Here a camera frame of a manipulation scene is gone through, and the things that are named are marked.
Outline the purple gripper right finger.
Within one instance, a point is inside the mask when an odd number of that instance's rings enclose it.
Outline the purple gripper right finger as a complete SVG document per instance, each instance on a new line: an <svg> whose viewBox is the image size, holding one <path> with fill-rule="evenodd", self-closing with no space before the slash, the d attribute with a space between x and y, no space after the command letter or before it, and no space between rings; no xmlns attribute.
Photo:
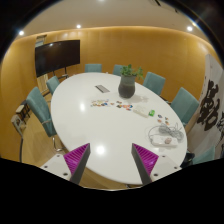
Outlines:
<svg viewBox="0 0 224 224"><path fill-rule="evenodd" d="M131 153L137 166L142 184L147 185L151 183L152 180L150 175L159 156L135 143L132 144Z"/></svg>

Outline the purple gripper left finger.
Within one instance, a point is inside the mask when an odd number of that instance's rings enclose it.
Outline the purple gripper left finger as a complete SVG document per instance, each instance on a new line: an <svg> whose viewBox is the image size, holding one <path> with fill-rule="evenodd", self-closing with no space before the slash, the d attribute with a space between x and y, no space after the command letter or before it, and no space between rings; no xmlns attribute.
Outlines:
<svg viewBox="0 0 224 224"><path fill-rule="evenodd" d="M87 160L90 155L90 144L84 144L64 155L65 162L71 172L70 181L79 184Z"/></svg>

